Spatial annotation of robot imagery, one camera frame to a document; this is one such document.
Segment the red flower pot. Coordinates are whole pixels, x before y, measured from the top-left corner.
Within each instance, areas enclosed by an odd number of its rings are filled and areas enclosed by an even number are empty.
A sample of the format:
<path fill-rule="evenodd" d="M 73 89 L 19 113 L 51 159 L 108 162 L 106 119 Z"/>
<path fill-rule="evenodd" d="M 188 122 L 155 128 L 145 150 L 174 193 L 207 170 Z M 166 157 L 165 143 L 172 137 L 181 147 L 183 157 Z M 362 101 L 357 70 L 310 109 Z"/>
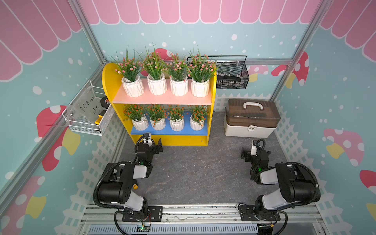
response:
<path fill-rule="evenodd" d="M 147 115 L 150 119 L 151 126 L 156 131 L 161 131 L 166 127 L 166 111 L 160 104 L 152 104 L 147 107 Z"/>
<path fill-rule="evenodd" d="M 184 107 L 180 105 L 170 105 L 168 108 L 169 124 L 173 131 L 182 131 L 185 127 Z"/>
<path fill-rule="evenodd" d="M 125 104 L 123 109 L 127 119 L 132 121 L 137 131 L 144 131 L 149 127 L 145 108 L 140 104 Z"/>
<path fill-rule="evenodd" d="M 190 105 L 191 111 L 190 127 L 194 131 L 200 131 L 204 128 L 206 116 L 208 115 L 206 105 Z"/>

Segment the pink flower pot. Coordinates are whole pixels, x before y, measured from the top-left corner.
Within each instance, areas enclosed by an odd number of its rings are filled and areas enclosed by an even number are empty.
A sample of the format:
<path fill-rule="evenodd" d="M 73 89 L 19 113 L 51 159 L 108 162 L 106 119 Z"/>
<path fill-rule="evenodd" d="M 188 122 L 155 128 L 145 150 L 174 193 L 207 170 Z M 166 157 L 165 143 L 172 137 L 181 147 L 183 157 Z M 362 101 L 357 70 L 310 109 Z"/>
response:
<path fill-rule="evenodd" d="M 166 62 L 166 72 L 170 77 L 171 92 L 175 96 L 184 96 L 189 91 L 188 67 L 185 60 L 178 54 L 171 54 L 171 59 Z"/>
<path fill-rule="evenodd" d="M 201 55 L 199 48 L 197 54 L 193 50 L 189 55 L 188 76 L 192 80 L 192 94 L 198 98 L 206 97 L 210 90 L 210 79 L 217 71 L 217 60 L 206 54 Z"/>
<path fill-rule="evenodd" d="M 145 48 L 146 56 L 143 59 L 143 71 L 148 73 L 147 82 L 153 95 L 160 96 L 167 91 L 167 82 L 164 75 L 166 68 L 164 60 L 157 52 L 150 52 Z"/>
<path fill-rule="evenodd" d="M 122 75 L 122 86 L 126 94 L 131 98 L 141 96 L 144 92 L 144 86 L 141 82 L 139 73 L 143 70 L 142 62 L 128 55 L 129 47 L 126 48 L 126 54 L 122 61 L 116 61 L 115 72 Z"/>

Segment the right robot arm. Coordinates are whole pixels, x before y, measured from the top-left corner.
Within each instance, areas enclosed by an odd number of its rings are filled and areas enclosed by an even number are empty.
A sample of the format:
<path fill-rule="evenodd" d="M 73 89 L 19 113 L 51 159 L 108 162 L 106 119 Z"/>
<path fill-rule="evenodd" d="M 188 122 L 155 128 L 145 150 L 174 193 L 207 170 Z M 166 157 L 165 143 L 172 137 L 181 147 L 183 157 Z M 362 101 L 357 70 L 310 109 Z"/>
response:
<path fill-rule="evenodd" d="M 258 185 L 277 185 L 274 192 L 258 196 L 253 206 L 241 210 L 255 220 L 278 220 L 279 211 L 317 202 L 321 198 L 315 174 L 304 164 L 282 162 L 269 166 L 271 151 L 264 139 L 252 141 L 250 150 L 242 149 L 241 158 L 251 164 L 250 179 Z"/>

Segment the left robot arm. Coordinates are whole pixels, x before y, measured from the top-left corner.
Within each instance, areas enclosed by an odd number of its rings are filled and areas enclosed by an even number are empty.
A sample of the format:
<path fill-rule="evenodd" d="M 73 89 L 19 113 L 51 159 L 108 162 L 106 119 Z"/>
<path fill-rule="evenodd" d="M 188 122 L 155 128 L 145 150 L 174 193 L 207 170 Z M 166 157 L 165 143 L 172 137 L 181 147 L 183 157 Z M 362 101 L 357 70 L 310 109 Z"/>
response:
<path fill-rule="evenodd" d="M 137 195 L 134 186 L 138 179 L 151 175 L 154 155 L 163 152 L 162 140 L 156 144 L 150 133 L 144 133 L 136 142 L 134 152 L 135 159 L 131 162 L 107 164 L 95 186 L 93 201 L 99 207 L 117 209 L 142 220 L 149 216 L 150 210 L 147 199 Z"/>

